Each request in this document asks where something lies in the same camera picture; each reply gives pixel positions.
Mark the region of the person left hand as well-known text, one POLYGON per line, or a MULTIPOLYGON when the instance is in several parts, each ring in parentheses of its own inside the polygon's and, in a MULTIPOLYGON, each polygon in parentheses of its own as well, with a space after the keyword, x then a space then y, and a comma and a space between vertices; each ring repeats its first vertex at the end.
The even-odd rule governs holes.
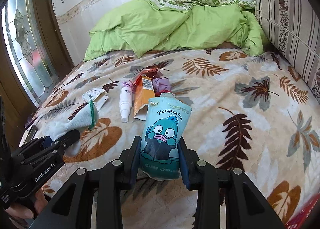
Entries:
MULTIPOLYGON (((45 206, 48 204, 48 201, 44 197, 43 190, 40 188, 34 195, 34 209, 36 214, 40 214, 45 206)), ((33 219, 34 213, 29 208, 22 206, 20 204, 13 203, 9 208, 5 210, 9 215, 21 218, 21 219, 33 219)))

